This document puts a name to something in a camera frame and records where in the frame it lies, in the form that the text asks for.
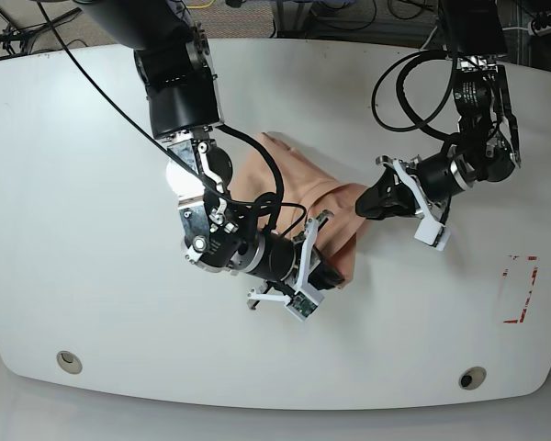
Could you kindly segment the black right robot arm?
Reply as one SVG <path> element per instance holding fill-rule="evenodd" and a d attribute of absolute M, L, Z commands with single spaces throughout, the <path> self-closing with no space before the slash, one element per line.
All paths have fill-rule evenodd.
<path fill-rule="evenodd" d="M 187 260 L 207 271 L 234 270 L 294 295 L 299 270 L 317 291 L 337 288 L 343 275 L 305 234 L 276 232 L 286 203 L 284 177 L 275 158 L 247 134 L 224 124 L 208 41 L 186 6 L 177 1 L 80 1 L 80 9 L 113 39 L 133 50 L 150 114 L 152 138 L 172 164 L 201 188 L 180 210 Z M 274 178 L 272 190 L 238 200 L 231 195 L 230 157 L 211 137 L 213 129 L 252 146 Z"/>

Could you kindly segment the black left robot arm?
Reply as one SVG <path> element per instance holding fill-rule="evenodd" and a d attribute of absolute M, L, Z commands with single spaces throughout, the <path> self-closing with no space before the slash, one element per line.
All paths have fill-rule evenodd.
<path fill-rule="evenodd" d="M 519 168 L 522 159 L 518 122 L 505 67 L 499 59 L 508 48 L 493 1 L 441 1 L 437 14 L 445 46 L 421 50 L 391 65 L 398 73 L 395 84 L 399 106 L 411 124 L 380 127 L 396 133 L 420 130 L 441 142 L 438 153 L 406 163 L 380 157 L 385 171 L 356 201 L 357 216 L 372 221 L 392 217 L 420 217 L 424 207 L 449 215 L 453 197 L 475 183 L 498 183 Z M 444 95 L 452 97 L 459 115 L 452 133 L 432 127 L 437 110 L 422 118 L 406 97 L 405 82 L 418 66 L 431 61 L 451 63 Z"/>

